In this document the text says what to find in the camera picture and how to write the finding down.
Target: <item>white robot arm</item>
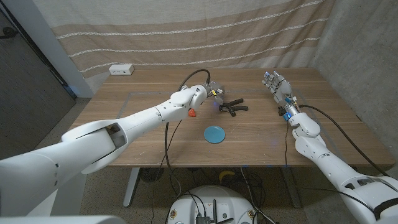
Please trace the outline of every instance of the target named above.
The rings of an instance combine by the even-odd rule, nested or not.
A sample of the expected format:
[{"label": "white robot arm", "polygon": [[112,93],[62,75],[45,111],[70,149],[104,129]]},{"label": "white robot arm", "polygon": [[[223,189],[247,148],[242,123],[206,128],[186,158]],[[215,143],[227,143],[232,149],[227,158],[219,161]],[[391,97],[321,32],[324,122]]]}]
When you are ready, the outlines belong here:
[{"label": "white robot arm", "polygon": [[348,164],[331,153],[320,134],[319,125],[301,113],[290,83],[277,72],[264,75],[262,81],[280,105],[280,115],[295,129],[296,150],[314,162],[327,179],[340,192],[346,193],[363,203],[341,194],[344,203],[360,223],[375,223],[394,220],[398,222],[398,181],[391,177],[372,177],[356,172]]},{"label": "white robot arm", "polygon": [[[89,174],[112,163],[146,132],[188,116],[215,90],[210,84],[183,86],[170,99],[121,119],[94,121],[74,128],[62,142],[0,161],[0,216],[27,215],[79,172]],[[222,103],[222,98],[215,99]]]}]

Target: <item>door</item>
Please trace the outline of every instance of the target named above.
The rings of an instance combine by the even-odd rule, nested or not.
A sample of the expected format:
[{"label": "door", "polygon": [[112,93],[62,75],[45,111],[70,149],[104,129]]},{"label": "door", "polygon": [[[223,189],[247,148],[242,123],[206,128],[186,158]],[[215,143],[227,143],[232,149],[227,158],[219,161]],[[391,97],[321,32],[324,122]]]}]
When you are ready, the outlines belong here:
[{"label": "door", "polygon": [[0,160],[33,150],[74,104],[20,34],[0,39]]}]

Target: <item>black tool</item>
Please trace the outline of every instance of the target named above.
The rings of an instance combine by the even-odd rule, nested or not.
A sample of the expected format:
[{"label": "black tool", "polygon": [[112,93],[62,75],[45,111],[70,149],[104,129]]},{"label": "black tool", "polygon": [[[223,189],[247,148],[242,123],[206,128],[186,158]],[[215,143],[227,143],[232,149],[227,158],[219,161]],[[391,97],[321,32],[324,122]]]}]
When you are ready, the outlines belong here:
[{"label": "black tool", "polygon": [[236,116],[235,111],[238,111],[238,110],[247,111],[249,109],[247,106],[234,106],[234,105],[239,104],[239,103],[243,103],[243,99],[242,98],[234,100],[234,101],[229,102],[229,103],[223,103],[222,105],[220,105],[220,107],[218,109],[220,111],[224,111],[224,112],[228,111],[231,114],[231,116],[233,117],[233,116]]}]

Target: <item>striped curtain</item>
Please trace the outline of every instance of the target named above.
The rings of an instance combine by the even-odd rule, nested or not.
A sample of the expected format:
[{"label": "striped curtain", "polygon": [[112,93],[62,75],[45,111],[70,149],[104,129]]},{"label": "striped curtain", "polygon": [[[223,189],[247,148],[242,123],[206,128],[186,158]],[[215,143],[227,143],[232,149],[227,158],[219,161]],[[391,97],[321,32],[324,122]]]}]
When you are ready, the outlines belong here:
[{"label": "striped curtain", "polygon": [[334,0],[34,0],[85,78],[136,69],[307,67]]}]

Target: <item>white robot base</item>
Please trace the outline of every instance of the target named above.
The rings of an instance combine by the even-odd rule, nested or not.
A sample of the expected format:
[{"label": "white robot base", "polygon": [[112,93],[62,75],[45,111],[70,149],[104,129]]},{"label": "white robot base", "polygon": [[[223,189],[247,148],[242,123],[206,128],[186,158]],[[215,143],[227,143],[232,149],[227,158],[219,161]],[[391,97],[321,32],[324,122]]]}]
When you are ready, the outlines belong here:
[{"label": "white robot base", "polygon": [[255,211],[250,202],[237,192],[222,186],[205,185],[190,190],[175,201],[171,206],[167,223],[251,224],[257,223],[257,217],[254,214]]}]

